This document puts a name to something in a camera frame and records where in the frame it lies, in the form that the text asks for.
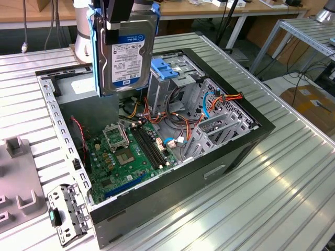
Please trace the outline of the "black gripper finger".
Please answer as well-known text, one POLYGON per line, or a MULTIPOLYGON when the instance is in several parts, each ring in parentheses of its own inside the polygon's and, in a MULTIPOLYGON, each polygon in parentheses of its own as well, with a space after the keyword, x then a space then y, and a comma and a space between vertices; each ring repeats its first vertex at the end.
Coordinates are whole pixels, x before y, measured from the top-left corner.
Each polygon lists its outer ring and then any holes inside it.
POLYGON ((128 21, 133 1, 103 1, 104 43, 112 45, 118 42, 120 24, 128 21))

